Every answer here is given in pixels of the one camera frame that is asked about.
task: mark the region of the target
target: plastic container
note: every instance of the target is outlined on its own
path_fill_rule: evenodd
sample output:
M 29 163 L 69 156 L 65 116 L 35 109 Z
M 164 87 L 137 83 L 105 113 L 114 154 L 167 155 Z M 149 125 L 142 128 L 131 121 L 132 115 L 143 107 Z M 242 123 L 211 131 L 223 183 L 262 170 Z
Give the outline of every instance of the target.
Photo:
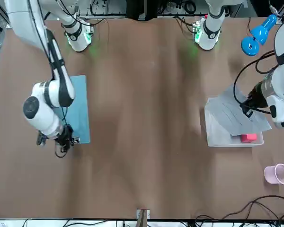
M 268 183 L 284 185 L 284 164 L 267 166 L 264 169 L 264 177 Z

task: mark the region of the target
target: pink sponge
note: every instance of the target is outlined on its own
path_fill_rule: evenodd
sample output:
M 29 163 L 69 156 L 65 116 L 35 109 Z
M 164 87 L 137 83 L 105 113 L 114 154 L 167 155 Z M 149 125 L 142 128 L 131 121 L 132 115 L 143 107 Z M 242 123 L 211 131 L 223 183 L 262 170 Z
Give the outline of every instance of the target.
M 255 141 L 255 140 L 257 140 L 256 134 L 241 135 L 241 142 L 243 142 L 243 143 L 250 143 L 250 142 Z

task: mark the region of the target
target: floor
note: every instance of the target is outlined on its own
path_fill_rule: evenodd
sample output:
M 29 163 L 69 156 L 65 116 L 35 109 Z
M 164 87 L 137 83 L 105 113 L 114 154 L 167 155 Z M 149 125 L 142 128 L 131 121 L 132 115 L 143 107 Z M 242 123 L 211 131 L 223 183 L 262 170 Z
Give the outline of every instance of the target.
M 23 227 L 25 219 L 15 219 L 15 220 L 0 220 L 0 227 Z M 25 223 L 25 227 L 63 227 L 67 220 L 28 220 Z M 85 221 L 85 220 L 76 220 L 69 221 L 67 224 L 73 223 L 86 223 L 93 224 L 95 227 L 123 227 L 123 221 L 107 221 L 101 224 L 95 224 L 101 222 L 101 220 L 97 221 Z M 126 227 L 135 227 L 136 221 L 125 221 L 124 224 Z M 185 227 L 186 223 L 181 222 L 147 222 L 148 227 Z M 242 223 L 203 223 L 202 227 L 240 227 Z M 269 227 L 268 224 L 252 224 L 253 227 Z

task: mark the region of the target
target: green led light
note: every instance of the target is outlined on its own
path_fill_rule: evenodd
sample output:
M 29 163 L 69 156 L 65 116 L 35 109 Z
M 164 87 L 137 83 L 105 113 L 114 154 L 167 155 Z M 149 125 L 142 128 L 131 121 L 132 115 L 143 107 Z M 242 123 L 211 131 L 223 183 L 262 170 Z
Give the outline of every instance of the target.
M 199 43 L 201 38 L 202 30 L 200 29 L 199 32 L 195 35 L 195 42 Z
M 90 42 L 91 42 L 91 35 L 85 33 L 84 36 L 85 36 L 86 41 L 87 41 L 88 43 L 90 43 Z

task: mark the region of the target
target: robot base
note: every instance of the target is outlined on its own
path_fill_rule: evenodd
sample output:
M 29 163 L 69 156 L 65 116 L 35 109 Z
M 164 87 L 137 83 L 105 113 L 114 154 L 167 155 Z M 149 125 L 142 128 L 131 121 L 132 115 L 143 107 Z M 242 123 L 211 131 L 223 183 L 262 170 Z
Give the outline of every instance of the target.
M 264 144 L 262 133 L 257 134 L 257 140 L 252 143 L 242 143 L 240 136 L 231 136 L 207 110 L 206 105 L 204 108 L 204 114 L 207 144 L 209 147 L 254 147 Z
M 84 51 L 88 45 L 91 44 L 92 36 L 94 34 L 95 27 L 94 26 L 86 26 L 82 25 L 82 32 L 78 36 L 78 39 L 76 41 L 73 41 L 71 37 L 68 37 L 68 43 L 71 45 L 74 51 L 76 52 L 82 52 Z
M 196 25 L 196 33 L 194 34 L 194 41 L 197 43 L 203 50 L 209 51 L 213 49 L 214 45 L 218 42 L 220 32 L 214 39 L 210 39 L 205 33 L 203 28 L 203 23 L 205 18 L 202 18 L 199 23 Z

